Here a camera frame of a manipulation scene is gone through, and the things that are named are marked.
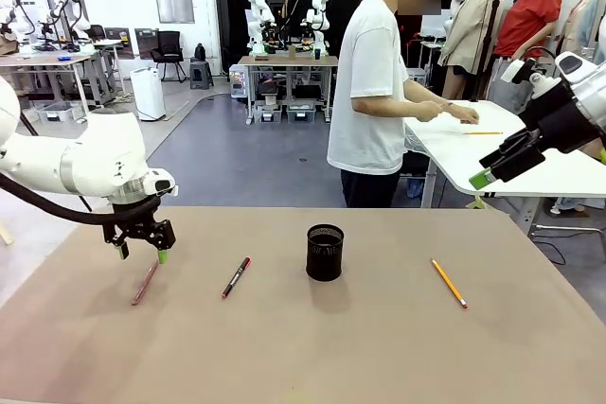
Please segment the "black tripod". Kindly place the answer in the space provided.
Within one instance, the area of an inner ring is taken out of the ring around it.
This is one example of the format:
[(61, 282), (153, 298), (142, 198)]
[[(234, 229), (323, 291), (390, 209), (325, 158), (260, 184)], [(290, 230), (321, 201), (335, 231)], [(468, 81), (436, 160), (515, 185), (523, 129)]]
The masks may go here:
[(482, 78), (482, 74), (485, 71), (485, 63), (488, 61), (489, 52), (490, 52), (490, 44), (492, 42), (492, 32), (494, 29), (496, 16), (497, 16), (497, 12), (499, 11), (499, 8), (500, 8), (501, 1), (502, 0), (492, 0), (492, 3), (491, 3), (489, 23), (488, 23), (486, 34), (484, 36), (484, 40), (482, 43), (481, 54), (480, 54), (480, 59), (479, 59), (479, 63), (478, 63), (478, 70), (477, 70), (477, 74), (476, 74), (475, 83), (472, 88), (472, 94), (470, 97), (471, 102), (478, 101), (481, 78)]

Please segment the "clear plastic floor bin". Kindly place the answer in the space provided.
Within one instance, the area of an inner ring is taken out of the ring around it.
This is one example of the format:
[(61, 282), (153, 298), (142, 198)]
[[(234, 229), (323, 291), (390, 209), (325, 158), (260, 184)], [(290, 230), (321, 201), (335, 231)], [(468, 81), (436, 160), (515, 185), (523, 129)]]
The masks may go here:
[(80, 103), (56, 101), (38, 110), (43, 123), (78, 123), (83, 121), (86, 113)]

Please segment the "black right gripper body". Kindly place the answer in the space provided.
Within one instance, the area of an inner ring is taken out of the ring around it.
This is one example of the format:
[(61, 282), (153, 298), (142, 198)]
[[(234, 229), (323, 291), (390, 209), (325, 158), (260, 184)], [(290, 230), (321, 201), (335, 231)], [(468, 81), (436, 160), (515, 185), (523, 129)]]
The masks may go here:
[(569, 153), (599, 138), (599, 129), (577, 105), (577, 97), (562, 79), (544, 79), (534, 87), (520, 114), (526, 128), (523, 149)]

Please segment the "black office chair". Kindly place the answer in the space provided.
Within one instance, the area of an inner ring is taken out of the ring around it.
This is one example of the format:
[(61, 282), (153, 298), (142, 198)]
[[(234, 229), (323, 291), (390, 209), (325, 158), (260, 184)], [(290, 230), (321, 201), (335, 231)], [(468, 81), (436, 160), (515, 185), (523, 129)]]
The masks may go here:
[(164, 65), (162, 81), (166, 78), (166, 72), (169, 64), (175, 67), (177, 80), (183, 83), (187, 80), (187, 75), (182, 67), (185, 61), (183, 48), (181, 47), (181, 32), (172, 30), (159, 30), (156, 33), (157, 45), (151, 50), (152, 60), (156, 66)]

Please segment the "mannequin in beige coat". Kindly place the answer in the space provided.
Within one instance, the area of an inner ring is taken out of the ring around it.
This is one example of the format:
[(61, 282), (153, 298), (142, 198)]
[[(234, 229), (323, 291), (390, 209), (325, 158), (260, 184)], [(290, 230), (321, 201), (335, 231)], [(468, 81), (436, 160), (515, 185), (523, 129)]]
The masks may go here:
[(490, 19), (491, 0), (463, 0), (453, 15), (438, 64), (446, 69), (442, 96), (462, 99), (478, 74), (482, 44)]

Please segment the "person's right hand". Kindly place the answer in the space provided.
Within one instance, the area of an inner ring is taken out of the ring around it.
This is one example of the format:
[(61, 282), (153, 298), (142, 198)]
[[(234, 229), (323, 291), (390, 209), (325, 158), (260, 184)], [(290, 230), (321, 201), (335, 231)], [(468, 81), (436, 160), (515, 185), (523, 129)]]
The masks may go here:
[(417, 113), (415, 117), (421, 122), (429, 122), (443, 112), (443, 108), (436, 102), (426, 100), (416, 105)]

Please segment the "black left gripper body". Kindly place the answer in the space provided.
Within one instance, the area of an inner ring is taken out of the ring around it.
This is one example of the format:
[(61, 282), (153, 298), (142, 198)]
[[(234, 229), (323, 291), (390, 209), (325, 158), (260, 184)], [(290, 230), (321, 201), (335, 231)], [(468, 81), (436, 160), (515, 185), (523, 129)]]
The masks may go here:
[(154, 214), (160, 206), (159, 199), (144, 199), (132, 203), (112, 203), (111, 207), (117, 215), (123, 215), (125, 220), (113, 226), (113, 237), (162, 237), (164, 222), (156, 221)]

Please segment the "person's left hand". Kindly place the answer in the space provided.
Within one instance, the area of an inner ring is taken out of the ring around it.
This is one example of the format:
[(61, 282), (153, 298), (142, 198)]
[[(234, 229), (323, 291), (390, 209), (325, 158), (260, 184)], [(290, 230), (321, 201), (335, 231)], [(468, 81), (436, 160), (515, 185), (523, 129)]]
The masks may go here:
[(479, 114), (472, 108), (450, 104), (446, 107), (446, 112), (462, 124), (477, 125), (479, 122)]

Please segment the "black step stool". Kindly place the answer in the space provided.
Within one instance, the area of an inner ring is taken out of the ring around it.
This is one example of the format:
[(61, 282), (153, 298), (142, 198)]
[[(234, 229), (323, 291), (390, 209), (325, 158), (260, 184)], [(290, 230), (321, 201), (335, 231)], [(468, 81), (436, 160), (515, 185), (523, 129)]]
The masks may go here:
[(191, 60), (189, 71), (191, 90), (208, 90), (214, 85), (208, 61)]

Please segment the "white standing desk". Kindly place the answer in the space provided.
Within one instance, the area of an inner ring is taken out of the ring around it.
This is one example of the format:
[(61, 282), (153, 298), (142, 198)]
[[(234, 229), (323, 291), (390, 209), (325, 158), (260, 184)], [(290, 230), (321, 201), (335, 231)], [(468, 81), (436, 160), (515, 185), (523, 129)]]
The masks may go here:
[[(439, 169), (453, 187), (466, 195), (520, 198), (522, 210), (534, 209), (542, 198), (606, 198), (606, 166), (580, 151), (562, 154), (555, 149), (544, 153), (545, 161), (521, 176), (504, 183), (497, 181), (476, 190), (469, 179), (483, 167), (479, 161), (495, 151), (523, 122), (509, 111), (490, 101), (460, 103), (479, 113), (477, 125), (459, 123), (448, 114), (429, 122), (406, 121), (406, 132), (419, 151), (429, 159), (421, 206), (430, 208)], [(463, 135), (462, 132), (503, 132), (502, 135)]]

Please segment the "brown red pen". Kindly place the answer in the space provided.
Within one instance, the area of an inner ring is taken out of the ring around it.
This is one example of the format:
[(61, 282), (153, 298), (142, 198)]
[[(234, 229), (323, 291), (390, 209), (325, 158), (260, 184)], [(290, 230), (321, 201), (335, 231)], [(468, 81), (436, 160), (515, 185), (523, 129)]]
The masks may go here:
[(151, 283), (151, 281), (152, 281), (152, 279), (153, 279), (153, 277), (154, 277), (154, 275), (155, 275), (155, 273), (156, 273), (156, 271), (158, 269), (158, 266), (159, 266), (159, 261), (155, 260), (152, 263), (152, 265), (149, 267), (149, 269), (146, 272), (146, 275), (145, 275), (143, 281), (141, 282), (141, 284), (140, 284), (137, 292), (135, 293), (134, 297), (131, 300), (131, 305), (133, 307), (138, 306), (142, 302), (142, 300), (143, 300), (143, 298), (144, 298), (144, 296), (145, 296), (145, 294), (146, 294), (146, 292), (148, 290), (148, 287), (149, 287), (149, 285), (150, 285), (150, 283)]

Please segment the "mannequin with bucket hat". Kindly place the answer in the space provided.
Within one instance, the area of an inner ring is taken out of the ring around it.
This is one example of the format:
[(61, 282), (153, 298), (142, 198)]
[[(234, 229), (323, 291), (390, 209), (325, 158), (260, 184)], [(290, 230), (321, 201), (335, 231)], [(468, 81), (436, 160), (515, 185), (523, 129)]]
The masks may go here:
[(558, 54), (569, 51), (580, 56), (585, 55), (588, 59), (589, 53), (583, 51), (590, 48), (590, 43), (595, 38), (592, 29), (597, 14), (597, 3), (598, 0), (579, 0), (571, 9), (558, 36)]

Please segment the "white air purifier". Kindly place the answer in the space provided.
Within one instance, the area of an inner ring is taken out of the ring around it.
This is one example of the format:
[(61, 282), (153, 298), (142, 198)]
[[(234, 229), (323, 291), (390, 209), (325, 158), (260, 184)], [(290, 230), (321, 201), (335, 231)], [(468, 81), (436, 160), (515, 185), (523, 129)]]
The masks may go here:
[(140, 121), (155, 122), (166, 116), (162, 83), (156, 68), (139, 68), (130, 72), (134, 102)]

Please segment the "person's left forearm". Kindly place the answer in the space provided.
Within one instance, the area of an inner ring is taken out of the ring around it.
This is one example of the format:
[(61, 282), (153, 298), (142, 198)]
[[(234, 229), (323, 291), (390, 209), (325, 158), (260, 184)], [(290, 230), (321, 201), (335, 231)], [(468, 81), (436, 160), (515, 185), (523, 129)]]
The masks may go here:
[(411, 102), (421, 103), (422, 101), (433, 101), (446, 112), (451, 103), (443, 97), (434, 94), (432, 91), (417, 83), (413, 79), (408, 79), (403, 84), (403, 90), (406, 98)]

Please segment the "black marker with red cap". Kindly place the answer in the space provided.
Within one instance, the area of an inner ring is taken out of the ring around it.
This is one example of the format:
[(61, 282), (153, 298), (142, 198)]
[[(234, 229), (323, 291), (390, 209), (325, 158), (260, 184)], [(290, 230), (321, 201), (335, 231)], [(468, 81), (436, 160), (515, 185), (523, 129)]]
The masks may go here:
[(240, 266), (238, 267), (238, 269), (236, 270), (236, 272), (234, 273), (234, 275), (232, 276), (232, 278), (230, 279), (230, 281), (228, 282), (228, 284), (226, 285), (225, 289), (222, 292), (222, 298), (223, 299), (226, 299), (227, 296), (230, 294), (230, 292), (235, 288), (235, 286), (237, 285), (237, 283), (241, 279), (242, 275), (244, 274), (244, 272), (249, 267), (250, 263), (251, 263), (251, 257), (250, 256), (247, 256), (241, 262)]

